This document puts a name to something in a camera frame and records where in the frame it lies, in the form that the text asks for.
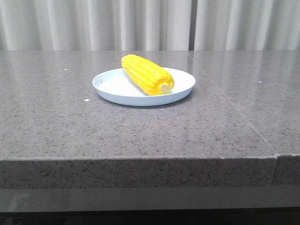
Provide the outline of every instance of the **white curtain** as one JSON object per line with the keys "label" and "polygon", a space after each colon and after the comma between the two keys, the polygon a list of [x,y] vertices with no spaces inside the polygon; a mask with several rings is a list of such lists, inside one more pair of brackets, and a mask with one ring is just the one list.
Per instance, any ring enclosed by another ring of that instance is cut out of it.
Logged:
{"label": "white curtain", "polygon": [[297,50],[300,0],[0,0],[0,50]]}

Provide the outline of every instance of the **plate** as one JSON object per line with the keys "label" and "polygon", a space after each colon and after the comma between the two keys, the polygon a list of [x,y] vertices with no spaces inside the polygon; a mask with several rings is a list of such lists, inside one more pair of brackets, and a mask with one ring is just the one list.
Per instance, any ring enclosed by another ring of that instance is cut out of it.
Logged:
{"label": "plate", "polygon": [[156,106],[179,101],[189,95],[195,85],[195,78],[184,71],[164,68],[173,76],[174,88],[170,94],[149,96],[127,76],[123,68],[113,69],[97,75],[93,86],[98,94],[121,105]]}

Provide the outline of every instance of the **dark floor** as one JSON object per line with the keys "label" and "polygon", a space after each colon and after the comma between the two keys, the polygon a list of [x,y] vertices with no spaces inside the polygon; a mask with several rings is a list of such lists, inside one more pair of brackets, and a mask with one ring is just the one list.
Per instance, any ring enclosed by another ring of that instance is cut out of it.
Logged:
{"label": "dark floor", "polygon": [[0,213],[0,225],[300,225],[300,208]]}

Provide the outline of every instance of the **corn on the cob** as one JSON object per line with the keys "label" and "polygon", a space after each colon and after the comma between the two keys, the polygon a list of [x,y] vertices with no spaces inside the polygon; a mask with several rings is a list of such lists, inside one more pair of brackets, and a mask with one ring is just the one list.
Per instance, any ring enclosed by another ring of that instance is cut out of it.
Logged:
{"label": "corn on the cob", "polygon": [[168,71],[143,57],[124,56],[122,66],[129,78],[148,95],[168,94],[174,87],[173,77]]}

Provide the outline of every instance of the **countertop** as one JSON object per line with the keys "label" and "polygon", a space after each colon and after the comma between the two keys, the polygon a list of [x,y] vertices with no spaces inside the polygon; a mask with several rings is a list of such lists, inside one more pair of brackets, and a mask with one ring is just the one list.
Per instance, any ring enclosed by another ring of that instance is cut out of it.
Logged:
{"label": "countertop", "polygon": [[[196,79],[152,107],[92,79],[134,53]],[[300,184],[300,52],[0,51],[0,188]]]}

